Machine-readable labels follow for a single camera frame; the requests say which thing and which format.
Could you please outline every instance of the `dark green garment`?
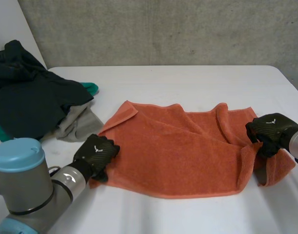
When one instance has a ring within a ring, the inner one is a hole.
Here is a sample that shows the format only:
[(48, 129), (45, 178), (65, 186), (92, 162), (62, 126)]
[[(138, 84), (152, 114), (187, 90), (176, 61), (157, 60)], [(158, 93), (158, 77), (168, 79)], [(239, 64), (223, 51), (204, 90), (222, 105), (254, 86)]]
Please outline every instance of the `dark green garment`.
[(47, 71), (19, 41), (0, 51), (0, 126), (11, 138), (41, 139), (71, 106), (92, 99), (80, 83)]
[[(94, 83), (82, 82), (81, 84), (84, 86), (84, 88), (85, 88), (85, 89), (86, 89), (92, 96), (94, 96), (94, 95), (97, 93), (98, 89), (99, 89), (99, 87), (98, 87), (96, 84), (94, 84)], [(9, 137), (9, 136), (4, 132), (4, 130), (0, 127), (0, 141), (1, 141), (1, 142), (5, 142), (5, 141), (8, 141), (8, 140), (12, 140), (12, 138)]]

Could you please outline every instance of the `white table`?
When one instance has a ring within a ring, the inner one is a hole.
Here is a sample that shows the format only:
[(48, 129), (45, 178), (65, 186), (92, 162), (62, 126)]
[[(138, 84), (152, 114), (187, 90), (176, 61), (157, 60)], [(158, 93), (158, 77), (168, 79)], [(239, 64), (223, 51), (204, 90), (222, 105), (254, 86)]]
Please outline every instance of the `white table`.
[[(251, 106), (258, 116), (280, 112), (298, 123), (298, 91), (270, 66), (57, 67), (52, 72), (94, 82), (92, 110), (106, 122), (125, 100), (186, 111)], [(71, 162), (80, 143), (43, 143), (48, 166)], [(0, 222), (7, 210), (0, 197)], [(86, 189), (52, 228), (57, 234), (298, 234), (298, 166), (279, 184), (259, 188), (252, 176), (238, 195), (166, 200), (119, 188)]]

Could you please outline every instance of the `towel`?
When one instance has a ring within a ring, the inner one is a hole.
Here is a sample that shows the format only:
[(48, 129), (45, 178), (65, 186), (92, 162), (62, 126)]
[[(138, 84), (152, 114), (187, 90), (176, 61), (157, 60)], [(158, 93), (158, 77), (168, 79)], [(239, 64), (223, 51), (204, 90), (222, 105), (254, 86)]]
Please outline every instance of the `towel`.
[(276, 184), (295, 163), (284, 150), (256, 158), (261, 143), (251, 144), (245, 129), (255, 117), (252, 108), (229, 111), (226, 103), (192, 113), (179, 104), (126, 101), (100, 133), (120, 146), (106, 184), (161, 198), (225, 196), (240, 193), (253, 170), (263, 168), (261, 186)]

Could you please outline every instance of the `concrete wall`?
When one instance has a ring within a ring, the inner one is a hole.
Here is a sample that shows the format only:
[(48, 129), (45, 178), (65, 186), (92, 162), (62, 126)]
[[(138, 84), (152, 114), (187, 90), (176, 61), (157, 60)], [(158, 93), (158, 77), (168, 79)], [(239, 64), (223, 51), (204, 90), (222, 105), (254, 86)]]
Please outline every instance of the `concrete wall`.
[(47, 66), (272, 65), (298, 88), (298, 0), (19, 0)]

